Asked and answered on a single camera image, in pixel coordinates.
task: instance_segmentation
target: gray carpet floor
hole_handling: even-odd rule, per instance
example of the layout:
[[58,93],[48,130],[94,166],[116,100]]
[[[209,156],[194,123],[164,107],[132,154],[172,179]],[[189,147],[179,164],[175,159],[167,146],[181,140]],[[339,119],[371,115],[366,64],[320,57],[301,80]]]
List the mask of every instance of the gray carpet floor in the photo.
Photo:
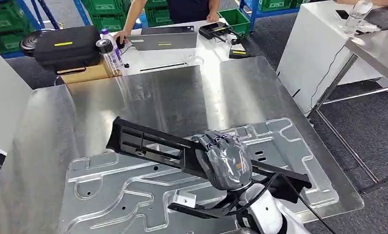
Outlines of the gray carpet floor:
[[[71,0],[49,0],[47,4],[56,20],[65,27],[82,25]],[[222,9],[236,6],[233,0],[221,1]],[[244,43],[244,47],[255,55],[265,56],[276,69],[296,16],[289,14],[258,19],[255,33]],[[41,69],[34,59],[13,58],[7,62],[33,89],[53,85],[54,75]],[[377,87],[373,81],[358,82],[339,86],[332,95],[344,97]],[[379,178],[388,176],[388,93],[325,105],[322,111]],[[318,116],[314,116],[311,122],[353,185],[360,189],[371,184],[366,173]],[[388,186],[361,196],[365,202],[363,209],[330,217],[326,221],[338,233],[388,234]],[[306,224],[306,228],[313,234],[329,233],[318,221]]]

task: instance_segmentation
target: robotic hand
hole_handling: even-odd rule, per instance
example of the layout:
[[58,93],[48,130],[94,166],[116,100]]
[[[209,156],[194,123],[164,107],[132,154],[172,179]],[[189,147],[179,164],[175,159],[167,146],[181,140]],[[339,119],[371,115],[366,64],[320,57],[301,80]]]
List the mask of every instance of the robotic hand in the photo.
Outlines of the robotic hand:
[[251,183],[251,154],[238,136],[208,130],[198,141],[207,152],[206,158],[202,158],[204,155],[197,158],[212,186],[234,191]]

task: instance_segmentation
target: person's hand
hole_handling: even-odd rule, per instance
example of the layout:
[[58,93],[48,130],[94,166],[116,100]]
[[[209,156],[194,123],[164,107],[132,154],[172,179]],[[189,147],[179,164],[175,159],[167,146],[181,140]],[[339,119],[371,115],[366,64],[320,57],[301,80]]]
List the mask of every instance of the person's hand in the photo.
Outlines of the person's hand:
[[378,6],[388,6],[388,0],[376,0],[373,1],[373,4]]
[[208,22],[217,22],[220,20],[220,16],[217,14],[217,12],[210,12],[207,16],[207,21]]
[[120,39],[120,43],[121,44],[125,44],[127,43],[127,39],[126,39],[126,36],[130,35],[130,32],[127,32],[125,30],[122,30],[122,31],[118,31],[114,36],[113,38],[116,40],[116,38],[121,38]]

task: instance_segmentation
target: black case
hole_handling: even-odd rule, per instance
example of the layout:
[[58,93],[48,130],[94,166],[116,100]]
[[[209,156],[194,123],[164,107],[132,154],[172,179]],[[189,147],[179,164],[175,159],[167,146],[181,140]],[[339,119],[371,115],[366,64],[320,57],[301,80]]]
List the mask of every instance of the black case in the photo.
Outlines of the black case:
[[100,39],[95,26],[47,32],[39,38],[34,58],[48,71],[93,66],[101,60],[96,46]]

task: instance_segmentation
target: cardboard box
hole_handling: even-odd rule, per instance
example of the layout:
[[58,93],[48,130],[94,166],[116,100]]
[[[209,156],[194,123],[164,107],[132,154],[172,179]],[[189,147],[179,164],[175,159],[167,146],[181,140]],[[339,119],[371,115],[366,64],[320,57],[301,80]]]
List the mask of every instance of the cardboard box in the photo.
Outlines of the cardboard box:
[[109,75],[103,65],[103,59],[101,59],[100,63],[95,66],[58,71],[57,73],[61,74],[61,78],[66,84],[109,78]]

